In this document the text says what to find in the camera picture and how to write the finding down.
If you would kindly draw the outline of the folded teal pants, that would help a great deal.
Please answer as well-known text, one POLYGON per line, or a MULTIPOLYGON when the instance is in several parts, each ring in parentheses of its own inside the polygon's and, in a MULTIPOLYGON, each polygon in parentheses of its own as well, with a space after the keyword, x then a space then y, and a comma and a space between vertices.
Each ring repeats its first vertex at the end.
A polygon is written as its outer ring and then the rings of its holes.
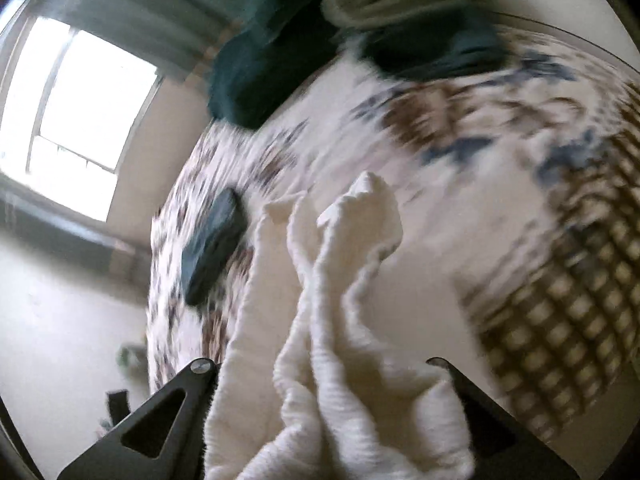
POLYGON ((248 227, 241 195, 224 188, 182 251, 181 287, 188 306, 208 296, 248 227))

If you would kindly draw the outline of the window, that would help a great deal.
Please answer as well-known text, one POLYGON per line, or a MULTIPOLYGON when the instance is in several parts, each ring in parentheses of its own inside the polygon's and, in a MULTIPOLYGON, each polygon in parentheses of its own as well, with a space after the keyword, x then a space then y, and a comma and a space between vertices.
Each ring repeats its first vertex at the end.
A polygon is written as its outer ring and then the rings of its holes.
POLYGON ((106 221, 126 151, 162 80, 157 68, 41 16, 14 27, 1 52, 2 174, 106 221))

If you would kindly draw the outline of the striped curtain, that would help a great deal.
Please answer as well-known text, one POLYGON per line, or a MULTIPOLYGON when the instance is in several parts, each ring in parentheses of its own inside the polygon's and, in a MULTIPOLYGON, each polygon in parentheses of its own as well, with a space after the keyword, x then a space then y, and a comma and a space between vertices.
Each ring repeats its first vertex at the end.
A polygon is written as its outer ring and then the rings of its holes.
POLYGON ((39 13, 186 79, 230 35, 243 0, 37 0, 39 13))

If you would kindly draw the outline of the white pants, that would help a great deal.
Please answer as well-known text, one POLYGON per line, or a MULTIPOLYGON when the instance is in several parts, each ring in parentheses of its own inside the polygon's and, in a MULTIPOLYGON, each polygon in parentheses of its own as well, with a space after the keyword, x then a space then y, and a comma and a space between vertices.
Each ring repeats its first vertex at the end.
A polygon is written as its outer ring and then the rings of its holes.
POLYGON ((267 204, 204 427, 209 479, 467 479, 475 460, 449 373, 409 361, 364 322, 402 226, 360 174, 328 209, 267 204))

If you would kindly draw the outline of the green white package on floor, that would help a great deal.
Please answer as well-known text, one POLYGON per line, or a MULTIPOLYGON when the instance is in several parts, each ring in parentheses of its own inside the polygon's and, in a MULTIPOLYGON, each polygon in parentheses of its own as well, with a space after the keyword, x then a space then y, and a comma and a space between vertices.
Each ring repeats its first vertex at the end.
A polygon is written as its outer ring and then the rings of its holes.
POLYGON ((148 352, 145 344, 122 344, 116 353, 116 363, 122 374, 145 374, 148 370, 148 352))

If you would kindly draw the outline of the floral fleece blanket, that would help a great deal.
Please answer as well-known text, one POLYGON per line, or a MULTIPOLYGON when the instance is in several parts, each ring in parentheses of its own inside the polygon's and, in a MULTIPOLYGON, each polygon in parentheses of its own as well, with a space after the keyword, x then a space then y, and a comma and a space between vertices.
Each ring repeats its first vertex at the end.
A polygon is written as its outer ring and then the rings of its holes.
POLYGON ((393 190, 411 270, 462 314, 515 417, 549 441, 639 351, 639 74, 540 32, 501 29, 502 70, 418 84, 351 53, 256 131, 205 129, 151 228, 153 389, 224 357, 253 258, 245 237, 201 307, 181 254, 224 188, 247 217, 308 192, 329 206, 365 171, 393 190))

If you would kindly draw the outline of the dark green clothing pile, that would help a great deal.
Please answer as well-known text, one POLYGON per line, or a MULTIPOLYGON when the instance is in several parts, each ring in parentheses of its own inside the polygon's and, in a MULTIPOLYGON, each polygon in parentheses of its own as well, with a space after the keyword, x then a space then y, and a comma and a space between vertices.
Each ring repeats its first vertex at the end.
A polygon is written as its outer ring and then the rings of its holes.
POLYGON ((410 81, 498 70, 506 45, 483 0, 371 30, 338 28, 322 0, 244 0, 241 31, 213 62, 208 111, 215 120, 260 128, 338 50, 351 50, 384 75, 410 81))

